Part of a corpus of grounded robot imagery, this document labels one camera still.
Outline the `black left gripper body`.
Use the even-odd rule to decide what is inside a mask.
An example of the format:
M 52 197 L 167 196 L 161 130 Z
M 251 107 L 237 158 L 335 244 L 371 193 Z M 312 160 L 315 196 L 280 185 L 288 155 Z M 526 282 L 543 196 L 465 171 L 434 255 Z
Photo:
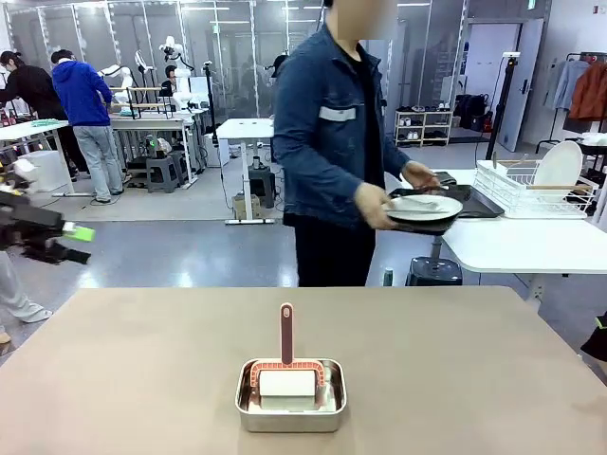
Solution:
M 32 206 L 24 195 L 1 192 L 1 249 L 28 242 L 41 243 L 62 237 L 64 216 L 57 211 Z

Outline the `person's right hand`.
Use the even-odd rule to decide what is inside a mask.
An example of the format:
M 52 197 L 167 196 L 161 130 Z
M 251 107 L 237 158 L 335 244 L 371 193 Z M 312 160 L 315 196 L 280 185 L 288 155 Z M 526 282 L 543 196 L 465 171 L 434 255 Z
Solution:
M 390 203 L 385 190 L 362 182 L 354 195 L 355 204 L 366 224 L 375 230 L 392 230 L 395 223 L 388 217 L 383 206 Z

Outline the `person's left hand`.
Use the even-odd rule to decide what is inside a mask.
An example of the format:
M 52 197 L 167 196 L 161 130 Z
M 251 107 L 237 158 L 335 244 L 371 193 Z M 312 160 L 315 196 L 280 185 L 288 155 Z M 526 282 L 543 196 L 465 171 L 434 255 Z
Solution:
M 440 186 L 439 179 L 428 167 L 413 160 L 402 168 L 401 175 L 414 189 Z

